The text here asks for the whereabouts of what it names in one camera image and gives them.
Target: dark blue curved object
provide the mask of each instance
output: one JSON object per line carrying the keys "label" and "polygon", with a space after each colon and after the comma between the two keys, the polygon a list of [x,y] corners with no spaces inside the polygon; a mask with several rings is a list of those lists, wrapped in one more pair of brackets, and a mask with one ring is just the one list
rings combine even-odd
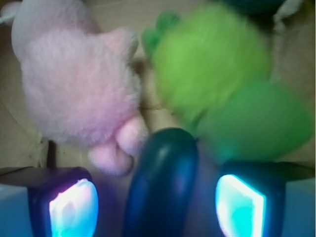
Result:
{"label": "dark blue curved object", "polygon": [[124,237],[180,237],[198,164],[194,138],[179,128],[146,143],[125,210]]}

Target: glowing screen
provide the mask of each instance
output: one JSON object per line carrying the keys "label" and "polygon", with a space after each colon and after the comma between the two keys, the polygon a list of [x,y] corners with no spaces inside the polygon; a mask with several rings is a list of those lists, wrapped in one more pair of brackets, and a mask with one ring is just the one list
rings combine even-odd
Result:
{"label": "glowing screen", "polygon": [[93,236],[98,211],[99,198],[94,184],[79,180],[49,203],[52,236]]}
{"label": "glowing screen", "polygon": [[234,175],[222,176],[216,187],[216,213],[227,237],[263,235],[266,197]]}

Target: light green plush toy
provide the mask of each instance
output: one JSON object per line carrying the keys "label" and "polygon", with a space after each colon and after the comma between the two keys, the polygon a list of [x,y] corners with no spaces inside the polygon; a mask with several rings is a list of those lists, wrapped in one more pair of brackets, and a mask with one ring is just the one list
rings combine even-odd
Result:
{"label": "light green plush toy", "polygon": [[304,102],[268,81],[272,63],[262,37],[221,3],[184,20],[162,13],[142,44],[162,102],[218,161],[273,160],[311,137]]}

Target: pink plush toy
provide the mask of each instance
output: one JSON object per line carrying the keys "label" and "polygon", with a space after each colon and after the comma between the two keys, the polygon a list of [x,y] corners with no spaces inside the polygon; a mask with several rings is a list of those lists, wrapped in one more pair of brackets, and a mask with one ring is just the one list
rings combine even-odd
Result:
{"label": "pink plush toy", "polygon": [[136,35],[126,28],[102,33],[80,0],[23,0],[1,13],[15,16],[13,51],[43,136],[87,147],[96,167],[126,174],[148,136],[140,80],[130,67]]}

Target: stuffed animal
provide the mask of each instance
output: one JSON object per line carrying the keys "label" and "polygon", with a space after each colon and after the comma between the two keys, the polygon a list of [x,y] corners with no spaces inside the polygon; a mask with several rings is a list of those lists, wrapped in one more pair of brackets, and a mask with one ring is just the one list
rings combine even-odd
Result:
{"label": "stuffed animal", "polygon": [[269,82],[265,42],[224,4],[203,6],[184,20],[164,12],[142,43],[160,99],[219,163],[274,160],[311,138],[304,101]]}
{"label": "stuffed animal", "polygon": [[148,136],[140,80],[130,67],[136,35],[101,32],[80,0],[23,0],[1,12],[15,16],[13,51],[43,136],[86,147],[96,167],[126,174]]}

